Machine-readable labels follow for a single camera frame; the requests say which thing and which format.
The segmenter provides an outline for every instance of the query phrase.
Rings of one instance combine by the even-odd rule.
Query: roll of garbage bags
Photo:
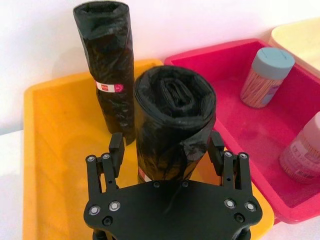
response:
[[[189,179],[207,151],[216,94],[199,74],[158,66],[133,87],[139,183]]]
[[[112,134],[123,133],[128,145],[135,140],[129,7],[117,1],[92,1],[75,7],[73,15],[107,128]]]

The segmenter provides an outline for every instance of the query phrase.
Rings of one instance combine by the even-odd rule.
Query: yellow tray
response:
[[[296,63],[320,78],[320,17],[276,27],[269,40],[271,46],[294,55]]]
[[[156,59],[135,62],[137,77],[162,65]],[[92,230],[83,220],[88,201],[85,157],[108,151],[108,133],[99,107],[95,82],[81,73],[41,83],[24,96],[24,240],[90,240]],[[192,178],[214,183],[213,167],[202,160]],[[120,188],[137,183],[136,144],[125,150]],[[252,227],[252,239],[265,234],[274,214],[253,187],[263,217]]]

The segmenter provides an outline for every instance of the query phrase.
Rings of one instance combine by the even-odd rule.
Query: plastic container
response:
[[[242,103],[239,95],[253,59],[266,46],[258,39],[228,42],[171,56],[165,64],[194,70],[212,84],[214,128],[231,151],[250,154],[252,181],[278,220],[293,224],[320,215],[320,182],[296,182],[282,170],[279,156],[320,110],[320,83],[295,64],[266,107]]]
[[[278,26],[269,44],[292,53],[297,64],[320,79],[319,26],[320,17]]]
[[[275,47],[259,49],[240,92],[241,100],[253,108],[265,107],[294,64],[295,59],[285,50]]]
[[[320,181],[320,111],[280,155],[282,169],[300,183]]]
[[[137,77],[162,63],[146,60],[134,65]],[[35,85],[25,93],[23,240],[92,239],[83,219],[88,201],[85,157],[107,151],[111,138],[95,87],[91,75],[82,73]],[[121,188],[137,183],[135,146],[126,147],[117,180]],[[205,174],[214,176],[210,168]],[[197,170],[194,174],[202,179]],[[251,228],[257,240],[271,228],[274,217],[261,193],[256,188],[253,192],[263,210],[261,222]]]

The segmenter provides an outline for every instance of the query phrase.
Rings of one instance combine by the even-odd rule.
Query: cylindrical container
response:
[[[189,179],[207,151],[216,121],[216,94],[199,74],[159,66],[135,82],[139,183]]]
[[[241,100],[253,108],[266,106],[294,64],[295,59],[285,50],[275,47],[261,48],[256,53],[241,90]]]
[[[308,184],[320,177],[320,112],[304,126],[279,161],[297,182]]]
[[[135,140],[129,7],[117,1],[91,1],[74,8],[73,15],[107,128],[112,134],[123,133],[128,145]]]

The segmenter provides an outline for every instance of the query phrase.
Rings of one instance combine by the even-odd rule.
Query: label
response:
[[[295,140],[283,153],[285,166],[296,176],[313,179],[320,174],[320,158],[316,158]]]
[[[138,167],[138,173],[143,178],[145,182],[151,182],[152,180],[142,171],[140,167]]]
[[[272,87],[270,87],[269,91],[264,96],[264,98],[262,99],[261,103],[263,105],[268,104],[271,101],[271,99],[274,97],[274,95],[276,94],[276,92],[279,89],[279,87],[280,86],[272,86]]]
[[[96,88],[106,93],[121,93],[124,90],[122,84],[103,84],[95,81]]]

